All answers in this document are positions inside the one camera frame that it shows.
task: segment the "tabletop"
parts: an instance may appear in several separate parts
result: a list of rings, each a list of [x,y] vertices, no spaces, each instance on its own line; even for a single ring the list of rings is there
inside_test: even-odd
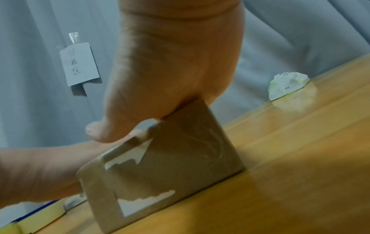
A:
[[[224,129],[246,171],[116,234],[370,232],[370,56]],[[86,202],[49,233],[101,231]]]

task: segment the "skin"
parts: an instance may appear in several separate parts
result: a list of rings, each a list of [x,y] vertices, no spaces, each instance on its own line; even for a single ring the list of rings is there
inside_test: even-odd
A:
[[[135,135],[138,123],[196,98],[211,104],[230,84],[243,38],[240,0],[120,0],[119,10],[104,118],[86,127],[101,143],[0,150],[0,208],[81,193],[80,167]]]

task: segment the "small brown package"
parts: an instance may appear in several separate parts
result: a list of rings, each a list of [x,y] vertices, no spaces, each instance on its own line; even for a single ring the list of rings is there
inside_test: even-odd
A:
[[[96,221],[111,233],[243,170],[203,101],[194,101],[78,172]]]

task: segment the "fabric backdrop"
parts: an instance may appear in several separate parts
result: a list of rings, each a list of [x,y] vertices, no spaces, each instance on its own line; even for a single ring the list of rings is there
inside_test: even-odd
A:
[[[313,77],[370,52],[369,0],[244,3],[246,32],[235,79],[212,105],[221,123],[266,102],[275,74]],[[118,18],[116,0],[1,0],[0,146],[87,140],[85,126],[102,117]],[[90,43],[101,79],[67,87],[59,51],[72,44],[70,32]]]

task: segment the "white crumpled object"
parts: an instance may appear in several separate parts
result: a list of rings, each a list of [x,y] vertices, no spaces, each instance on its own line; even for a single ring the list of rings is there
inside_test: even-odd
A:
[[[271,101],[303,88],[309,82],[307,75],[299,72],[284,72],[274,76],[269,86]]]

